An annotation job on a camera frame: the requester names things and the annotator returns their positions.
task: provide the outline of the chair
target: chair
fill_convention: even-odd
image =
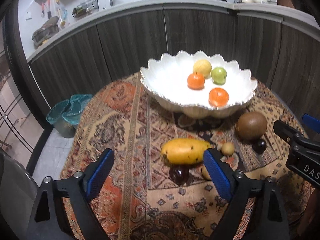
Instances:
[[[0,231],[24,239],[38,185],[26,169],[0,149]]]

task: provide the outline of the green apple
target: green apple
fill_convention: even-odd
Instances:
[[[223,85],[226,82],[227,72],[223,67],[216,67],[211,71],[211,78],[217,85]]]

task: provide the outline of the dark plum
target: dark plum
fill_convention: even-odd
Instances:
[[[264,139],[258,139],[252,144],[252,149],[257,154],[262,154],[267,149],[267,143]]]
[[[179,186],[188,181],[189,174],[189,169],[185,166],[173,166],[169,170],[170,179]]]

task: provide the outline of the table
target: table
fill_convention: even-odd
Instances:
[[[234,135],[234,124],[245,111],[262,112],[268,120],[264,135],[268,146],[262,155]],[[61,178],[83,171],[109,147],[115,152],[115,163],[98,198],[90,205],[111,239],[206,239],[224,213],[226,201],[211,181],[202,178],[200,166],[190,170],[186,184],[174,184],[169,179],[169,167],[160,158],[160,149],[173,138],[202,138],[218,148],[231,141],[236,152],[224,161],[250,178],[276,177],[289,223],[294,224],[305,209],[311,189],[309,183],[285,167],[289,147],[273,132],[277,119],[305,134],[289,110],[260,82],[251,105],[242,112],[224,120],[193,120],[163,109],[147,95],[136,73],[105,86],[89,102]],[[253,199],[248,201],[235,239],[242,236],[253,203]],[[75,236],[82,238],[68,200],[65,207]]]

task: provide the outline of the wooden cabinet door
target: wooden cabinet door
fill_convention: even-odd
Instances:
[[[142,12],[97,24],[112,80],[148,67],[167,52],[163,10]]]
[[[271,89],[298,119],[304,113],[320,119],[320,43],[283,25],[276,72]]]
[[[69,76],[60,66],[61,61],[54,48],[30,63],[33,76],[50,107],[59,101],[68,99],[72,93]]]
[[[236,37],[236,18],[212,11],[165,9],[168,53],[180,50],[194,54],[202,50],[207,55],[221,54],[232,60]]]
[[[234,60],[270,87],[281,44],[281,22],[238,16]]]
[[[111,82],[96,25],[55,46],[69,86],[80,94],[95,94]]]
[[[95,94],[111,82],[96,26],[58,43],[31,63],[51,107],[74,94]]]

